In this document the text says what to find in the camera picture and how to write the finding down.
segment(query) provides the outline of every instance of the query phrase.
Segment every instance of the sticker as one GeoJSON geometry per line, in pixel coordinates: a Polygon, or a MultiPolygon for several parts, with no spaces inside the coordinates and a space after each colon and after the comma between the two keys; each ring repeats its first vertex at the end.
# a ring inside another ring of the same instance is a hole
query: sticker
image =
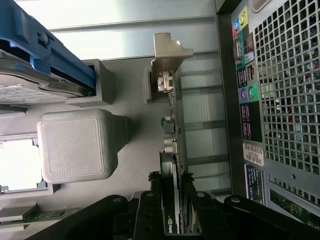
{"type": "Polygon", "coordinates": [[[245,160],[257,164],[261,167],[265,165],[264,151],[261,147],[243,143],[243,157],[245,160]]]}
{"type": "Polygon", "coordinates": [[[172,221],[172,218],[169,216],[168,218],[168,230],[169,230],[169,233],[172,234],[173,233],[173,224],[174,222],[172,221]]]}
{"type": "Polygon", "coordinates": [[[22,85],[0,87],[0,104],[27,106],[64,102],[66,98],[26,88],[22,85]]]}
{"type": "Polygon", "coordinates": [[[245,163],[244,164],[246,198],[265,204],[263,173],[260,169],[245,163]]]}
{"type": "Polygon", "coordinates": [[[240,55],[242,57],[241,57],[241,63],[236,65],[236,70],[237,71],[240,70],[240,69],[243,69],[246,66],[245,58],[243,57],[244,52],[245,52],[244,33],[243,33],[243,31],[239,32],[238,36],[239,36],[239,46],[238,47],[240,48],[239,51],[240,51],[240,55]]]}
{"type": "Polygon", "coordinates": [[[251,33],[249,37],[244,41],[244,61],[245,64],[250,63],[255,59],[254,53],[254,39],[253,34],[251,33]]]}

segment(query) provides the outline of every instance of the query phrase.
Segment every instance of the metal mesh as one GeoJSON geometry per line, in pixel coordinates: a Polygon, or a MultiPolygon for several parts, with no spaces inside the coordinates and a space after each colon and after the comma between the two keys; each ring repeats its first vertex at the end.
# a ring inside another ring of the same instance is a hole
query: metal mesh
{"type": "Polygon", "coordinates": [[[295,195],[298,195],[301,198],[306,199],[307,201],[309,201],[315,205],[320,206],[320,198],[306,192],[305,190],[303,190],[293,184],[290,184],[290,183],[288,183],[282,179],[276,178],[276,177],[269,177],[269,181],[281,186],[282,188],[294,193],[295,195]]]}
{"type": "Polygon", "coordinates": [[[254,30],[266,157],[319,175],[320,0],[288,0],[254,30]]]}

